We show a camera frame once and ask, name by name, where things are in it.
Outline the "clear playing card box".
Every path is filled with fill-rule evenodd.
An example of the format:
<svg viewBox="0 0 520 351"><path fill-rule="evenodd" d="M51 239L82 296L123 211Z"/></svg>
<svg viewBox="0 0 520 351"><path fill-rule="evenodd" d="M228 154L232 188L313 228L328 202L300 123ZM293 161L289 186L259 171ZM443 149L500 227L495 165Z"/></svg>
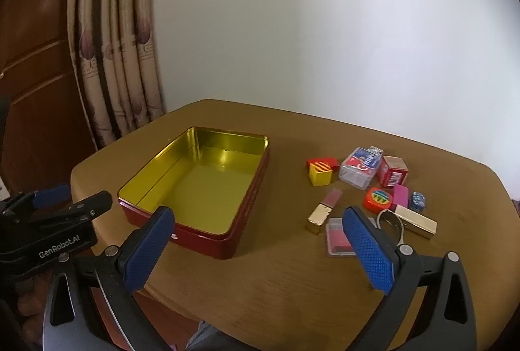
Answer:
<svg viewBox="0 0 520 351"><path fill-rule="evenodd" d="M339 166L341 181L366 190L375 177L383 160L383 150L375 146L357 147Z"/></svg>

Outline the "pink rectangular block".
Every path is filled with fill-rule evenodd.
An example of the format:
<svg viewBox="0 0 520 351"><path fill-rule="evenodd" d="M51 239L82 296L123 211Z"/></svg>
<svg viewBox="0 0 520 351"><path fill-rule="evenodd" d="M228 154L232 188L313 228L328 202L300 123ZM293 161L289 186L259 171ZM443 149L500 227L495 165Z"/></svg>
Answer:
<svg viewBox="0 0 520 351"><path fill-rule="evenodd" d="M409 189L403 185L397 184L392 190L392 204L390 208L395 209L396 206L407 208L409 202Z"/></svg>

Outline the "gold pink lipstick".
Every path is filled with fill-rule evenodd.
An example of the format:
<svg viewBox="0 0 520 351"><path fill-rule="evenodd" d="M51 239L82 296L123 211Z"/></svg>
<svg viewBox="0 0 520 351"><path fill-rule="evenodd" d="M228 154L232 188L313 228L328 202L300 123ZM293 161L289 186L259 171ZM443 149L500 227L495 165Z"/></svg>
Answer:
<svg viewBox="0 0 520 351"><path fill-rule="evenodd" d="M316 235L319 234L326 225L332 210L338 204L343 194L343 190L332 188L307 218L305 229Z"/></svg>

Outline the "blue patterned small pouch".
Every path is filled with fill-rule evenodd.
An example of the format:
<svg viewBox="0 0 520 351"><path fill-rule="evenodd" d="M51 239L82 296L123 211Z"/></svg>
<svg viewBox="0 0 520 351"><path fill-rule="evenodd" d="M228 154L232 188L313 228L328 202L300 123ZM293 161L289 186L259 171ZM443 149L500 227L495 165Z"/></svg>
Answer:
<svg viewBox="0 0 520 351"><path fill-rule="evenodd" d="M421 213L426 208L426 197L418 191L412 191L409 197L408 208Z"/></svg>

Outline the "yellow red striped block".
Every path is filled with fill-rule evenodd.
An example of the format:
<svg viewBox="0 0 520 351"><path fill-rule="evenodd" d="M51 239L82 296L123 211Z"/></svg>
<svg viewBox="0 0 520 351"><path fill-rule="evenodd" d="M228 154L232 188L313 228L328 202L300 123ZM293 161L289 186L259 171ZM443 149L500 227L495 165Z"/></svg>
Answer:
<svg viewBox="0 0 520 351"><path fill-rule="evenodd" d="M332 181L332 169L323 163L311 164L308 169L308 177L314 187L328 186Z"/></svg>

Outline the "brown wooden door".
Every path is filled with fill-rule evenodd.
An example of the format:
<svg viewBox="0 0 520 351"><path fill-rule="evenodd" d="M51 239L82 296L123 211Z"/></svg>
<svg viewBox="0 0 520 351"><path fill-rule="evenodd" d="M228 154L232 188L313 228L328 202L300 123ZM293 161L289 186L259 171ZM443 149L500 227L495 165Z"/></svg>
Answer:
<svg viewBox="0 0 520 351"><path fill-rule="evenodd" d="M1 0L1 180L14 194L70 181L93 154L68 44L67 0Z"/></svg>

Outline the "red gold metal tin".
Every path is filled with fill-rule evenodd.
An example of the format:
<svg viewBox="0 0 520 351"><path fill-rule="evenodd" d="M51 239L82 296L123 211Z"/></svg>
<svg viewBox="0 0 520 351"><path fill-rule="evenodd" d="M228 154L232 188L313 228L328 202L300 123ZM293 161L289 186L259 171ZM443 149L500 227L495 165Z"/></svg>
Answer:
<svg viewBox="0 0 520 351"><path fill-rule="evenodd" d="M128 221L159 207L175 216L174 243L215 259L234 256L269 163L264 135L191 127L118 192Z"/></svg>

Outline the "red white small carton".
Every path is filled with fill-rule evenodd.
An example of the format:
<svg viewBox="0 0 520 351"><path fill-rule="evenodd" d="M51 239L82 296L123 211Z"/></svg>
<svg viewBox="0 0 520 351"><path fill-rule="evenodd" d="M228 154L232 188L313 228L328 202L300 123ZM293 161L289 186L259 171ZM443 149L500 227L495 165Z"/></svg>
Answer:
<svg viewBox="0 0 520 351"><path fill-rule="evenodd" d="M377 178L382 187L393 188L405 183L408 172L408 167L401 157L383 156Z"/></svg>

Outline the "clear box red insert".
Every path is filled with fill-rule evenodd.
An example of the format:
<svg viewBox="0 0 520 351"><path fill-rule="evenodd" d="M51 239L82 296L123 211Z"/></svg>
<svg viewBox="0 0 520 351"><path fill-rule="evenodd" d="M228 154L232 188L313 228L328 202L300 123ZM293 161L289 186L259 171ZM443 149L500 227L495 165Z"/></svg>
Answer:
<svg viewBox="0 0 520 351"><path fill-rule="evenodd" d="M326 223L326 245L327 253L331 257L351 257L356 253L348 238L344 234L342 219L332 217Z"/></svg>

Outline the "patterned beige curtain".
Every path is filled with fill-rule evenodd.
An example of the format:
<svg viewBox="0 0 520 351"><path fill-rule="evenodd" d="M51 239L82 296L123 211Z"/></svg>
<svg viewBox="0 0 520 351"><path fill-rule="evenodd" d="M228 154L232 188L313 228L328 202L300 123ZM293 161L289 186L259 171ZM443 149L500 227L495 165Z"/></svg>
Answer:
<svg viewBox="0 0 520 351"><path fill-rule="evenodd" d="M67 35L96 149L165 113L151 0L67 0Z"/></svg>

